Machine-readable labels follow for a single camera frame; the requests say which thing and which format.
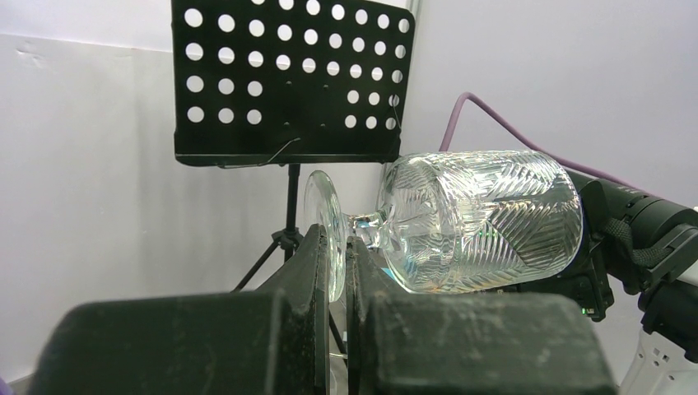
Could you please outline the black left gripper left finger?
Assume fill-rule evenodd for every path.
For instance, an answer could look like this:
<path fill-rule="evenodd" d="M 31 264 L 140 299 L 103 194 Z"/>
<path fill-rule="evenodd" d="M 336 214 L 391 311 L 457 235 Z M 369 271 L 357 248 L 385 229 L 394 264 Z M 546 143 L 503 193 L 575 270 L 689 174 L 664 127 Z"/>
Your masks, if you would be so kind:
<path fill-rule="evenodd" d="M 328 237 L 309 228 L 255 290 L 82 304 L 40 354 L 32 394 L 326 394 Z"/>

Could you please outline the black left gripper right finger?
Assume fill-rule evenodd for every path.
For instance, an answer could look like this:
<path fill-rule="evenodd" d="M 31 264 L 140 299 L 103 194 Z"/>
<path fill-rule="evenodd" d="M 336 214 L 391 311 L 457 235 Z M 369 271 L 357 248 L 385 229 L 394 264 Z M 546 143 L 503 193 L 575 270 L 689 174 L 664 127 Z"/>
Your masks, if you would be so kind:
<path fill-rule="evenodd" d="M 411 294 L 347 241 L 351 394 L 613 394 L 590 321 L 561 295 Z"/>

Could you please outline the clear wine glass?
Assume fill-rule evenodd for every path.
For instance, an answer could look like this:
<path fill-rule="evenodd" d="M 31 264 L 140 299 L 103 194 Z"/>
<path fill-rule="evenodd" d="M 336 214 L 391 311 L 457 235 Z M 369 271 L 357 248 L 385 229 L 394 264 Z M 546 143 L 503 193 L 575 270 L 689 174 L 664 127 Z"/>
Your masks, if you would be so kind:
<path fill-rule="evenodd" d="M 584 237 L 580 196 L 540 151 L 411 154 L 384 172 L 379 204 L 346 214 L 330 177 L 305 185 L 305 220 L 328 238 L 328 298 L 345 286 L 347 242 L 384 255 L 394 280 L 418 294 L 463 294 L 553 277 Z"/>

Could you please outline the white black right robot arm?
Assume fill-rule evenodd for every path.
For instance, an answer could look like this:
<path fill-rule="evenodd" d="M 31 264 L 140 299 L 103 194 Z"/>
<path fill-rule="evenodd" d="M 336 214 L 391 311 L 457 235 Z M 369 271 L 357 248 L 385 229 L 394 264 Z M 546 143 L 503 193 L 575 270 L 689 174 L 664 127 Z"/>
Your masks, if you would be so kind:
<path fill-rule="evenodd" d="M 697 211 L 610 179 L 568 172 L 581 198 L 584 237 L 560 274 L 499 288 L 574 300 L 604 320 L 614 303 L 609 278 L 638 296 L 643 313 L 621 394 L 697 392 Z"/>

